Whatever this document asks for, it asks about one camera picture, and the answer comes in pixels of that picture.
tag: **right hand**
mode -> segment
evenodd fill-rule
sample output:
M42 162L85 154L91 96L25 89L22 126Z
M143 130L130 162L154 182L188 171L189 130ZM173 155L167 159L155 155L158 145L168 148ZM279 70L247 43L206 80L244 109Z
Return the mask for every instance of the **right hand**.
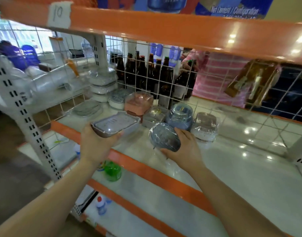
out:
M180 141L181 147L177 152L170 151L168 149L161 149L161 152L171 160L175 161L179 167L186 172L190 172L199 167L206 168L205 164L201 159L200 149L196 142L196 137L185 130L174 128Z

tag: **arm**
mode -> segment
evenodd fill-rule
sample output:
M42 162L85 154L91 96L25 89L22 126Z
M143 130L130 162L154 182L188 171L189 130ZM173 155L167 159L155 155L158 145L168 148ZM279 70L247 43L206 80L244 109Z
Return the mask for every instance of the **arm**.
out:
M94 171L121 134L100 138L87 124L81 134L78 165L55 185L0 226L0 236L55 236Z
M286 237L205 166L193 134L177 128L175 130L181 141L180 149L177 152L161 149L162 153L192 176L216 210L230 237Z

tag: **left hand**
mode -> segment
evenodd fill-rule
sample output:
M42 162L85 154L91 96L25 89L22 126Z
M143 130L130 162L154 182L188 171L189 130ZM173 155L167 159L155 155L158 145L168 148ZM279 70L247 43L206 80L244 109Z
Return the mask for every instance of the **left hand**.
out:
M81 159L80 162L97 168L101 162L107 159L110 148L122 136L122 132L109 138L98 136L87 123L81 133Z

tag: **hand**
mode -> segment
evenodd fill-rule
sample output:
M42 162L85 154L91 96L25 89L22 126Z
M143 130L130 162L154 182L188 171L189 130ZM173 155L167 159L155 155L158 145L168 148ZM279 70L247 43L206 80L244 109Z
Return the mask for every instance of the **hand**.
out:
M107 159L110 148L122 136L122 132L109 138L98 136L92 129L90 123L87 123L81 133L81 159L93 168L97 168L101 162Z
M185 130L174 128L180 141L181 147L177 152L170 151L168 149L161 149L161 152L166 155L167 158L175 161L179 167L186 172L190 172L199 167L206 168L205 164L201 160L200 149L197 145L195 136Z

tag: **pink plastic container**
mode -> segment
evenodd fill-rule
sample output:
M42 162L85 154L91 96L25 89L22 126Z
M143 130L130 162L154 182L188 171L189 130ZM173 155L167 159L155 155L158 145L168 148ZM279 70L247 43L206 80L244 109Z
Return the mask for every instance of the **pink plastic container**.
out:
M137 91L126 97L125 111L130 111L138 116L141 116L152 105L153 105L153 95Z

